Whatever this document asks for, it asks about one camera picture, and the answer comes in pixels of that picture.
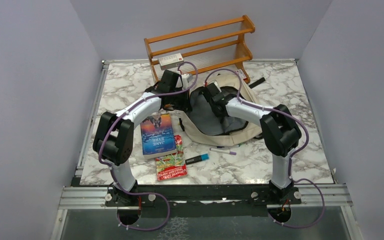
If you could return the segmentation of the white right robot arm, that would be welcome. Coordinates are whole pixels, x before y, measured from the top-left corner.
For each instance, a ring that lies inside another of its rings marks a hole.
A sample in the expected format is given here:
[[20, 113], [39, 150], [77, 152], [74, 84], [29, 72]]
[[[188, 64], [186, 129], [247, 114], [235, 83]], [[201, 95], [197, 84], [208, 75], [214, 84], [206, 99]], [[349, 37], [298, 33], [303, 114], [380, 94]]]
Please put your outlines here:
[[223, 93], [215, 81], [206, 84], [202, 93], [215, 116], [239, 118], [261, 128], [264, 143], [272, 153], [269, 199], [276, 204], [286, 200], [294, 187], [291, 157], [302, 137], [289, 109], [282, 104], [263, 107], [237, 95]]

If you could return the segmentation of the beige canvas backpack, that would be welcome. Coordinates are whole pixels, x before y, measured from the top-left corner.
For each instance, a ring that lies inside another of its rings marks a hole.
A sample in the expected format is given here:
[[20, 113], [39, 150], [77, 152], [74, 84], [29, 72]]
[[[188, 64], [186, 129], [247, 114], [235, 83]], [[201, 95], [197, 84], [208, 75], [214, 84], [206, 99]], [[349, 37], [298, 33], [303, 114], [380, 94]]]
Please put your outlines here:
[[[214, 73], [208, 82], [217, 81], [223, 92], [236, 94], [240, 87], [239, 79], [234, 74]], [[237, 117], [216, 117], [209, 103], [202, 94], [204, 80], [198, 80], [189, 94], [192, 111], [181, 112], [179, 124], [181, 129], [193, 141], [210, 146], [233, 146], [245, 143], [255, 137], [262, 137], [262, 129], [253, 123]], [[255, 92], [242, 84], [240, 97], [246, 101], [259, 104]]]

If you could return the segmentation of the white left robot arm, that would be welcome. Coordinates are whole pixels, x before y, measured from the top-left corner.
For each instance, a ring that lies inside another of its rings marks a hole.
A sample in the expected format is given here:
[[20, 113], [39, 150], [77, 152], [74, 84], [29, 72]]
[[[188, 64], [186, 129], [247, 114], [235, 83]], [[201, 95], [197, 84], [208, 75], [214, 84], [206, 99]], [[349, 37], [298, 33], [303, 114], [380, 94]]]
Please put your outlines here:
[[98, 123], [92, 148], [98, 161], [108, 166], [118, 199], [124, 205], [137, 200], [137, 180], [128, 162], [133, 150], [134, 130], [145, 119], [167, 105], [186, 111], [190, 89], [197, 83], [184, 81], [183, 75], [165, 70], [160, 81], [146, 88], [138, 100], [118, 113], [104, 112]]

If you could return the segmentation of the blue Jane Eyre book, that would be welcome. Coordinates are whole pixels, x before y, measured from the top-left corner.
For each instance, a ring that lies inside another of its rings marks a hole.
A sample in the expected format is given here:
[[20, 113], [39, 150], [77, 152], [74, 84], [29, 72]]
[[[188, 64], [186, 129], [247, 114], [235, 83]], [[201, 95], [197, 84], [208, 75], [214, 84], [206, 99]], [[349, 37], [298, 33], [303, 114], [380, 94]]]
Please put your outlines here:
[[154, 114], [140, 123], [142, 155], [145, 159], [159, 158], [176, 152], [175, 135], [168, 113]]

